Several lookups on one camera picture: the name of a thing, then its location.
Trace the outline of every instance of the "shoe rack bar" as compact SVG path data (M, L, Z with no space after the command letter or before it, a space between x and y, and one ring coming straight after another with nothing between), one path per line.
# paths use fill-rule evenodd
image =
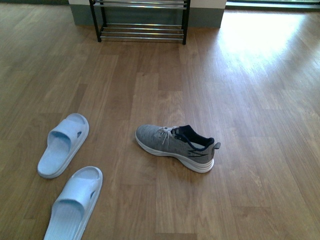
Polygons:
M98 42L106 40L149 40L186 44L191 0L89 0ZM95 8L101 8L102 26L98 27ZM141 8L181 10L181 24L107 23L104 8Z

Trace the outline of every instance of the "sneaker heel tab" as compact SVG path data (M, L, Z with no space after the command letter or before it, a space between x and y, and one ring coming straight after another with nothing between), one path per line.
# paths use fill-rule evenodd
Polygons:
M213 148L214 148L214 149L219 149L220 146L221 146L221 142L217 142L217 143L213 146Z

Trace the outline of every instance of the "shoe tongue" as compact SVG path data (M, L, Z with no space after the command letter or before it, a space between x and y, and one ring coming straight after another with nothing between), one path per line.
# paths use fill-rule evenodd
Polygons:
M185 132L189 132L190 129L192 130L190 125L180 126L180 127L176 127L174 129L172 129L171 133L172 134L181 134L181 135L183 135Z

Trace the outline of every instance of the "wooden floor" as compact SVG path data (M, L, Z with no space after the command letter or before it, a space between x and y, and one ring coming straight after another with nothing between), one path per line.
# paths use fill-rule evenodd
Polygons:
M319 240L320 13L226 10L187 44L98 43L69 6L0 4L0 239L41 240L71 175L99 167L83 240ZM88 138L65 172L37 173L70 113ZM190 124L221 142L195 173L135 141Z

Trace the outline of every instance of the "slipper strap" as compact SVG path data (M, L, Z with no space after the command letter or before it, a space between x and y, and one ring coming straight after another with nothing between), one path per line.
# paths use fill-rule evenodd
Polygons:
M97 179L71 177L54 205L59 204L61 201L74 201L83 207L82 214L84 214L90 206L91 198L98 188L98 183L99 181Z
M78 133L83 132L84 125L75 121L71 121L68 119L62 120L58 126L56 126L54 129L52 129L48 135L47 144L50 144L50 141L54 139L52 137L53 132L62 133L63 135L67 136L69 140L71 141L71 146L73 146L77 139L78 139Z

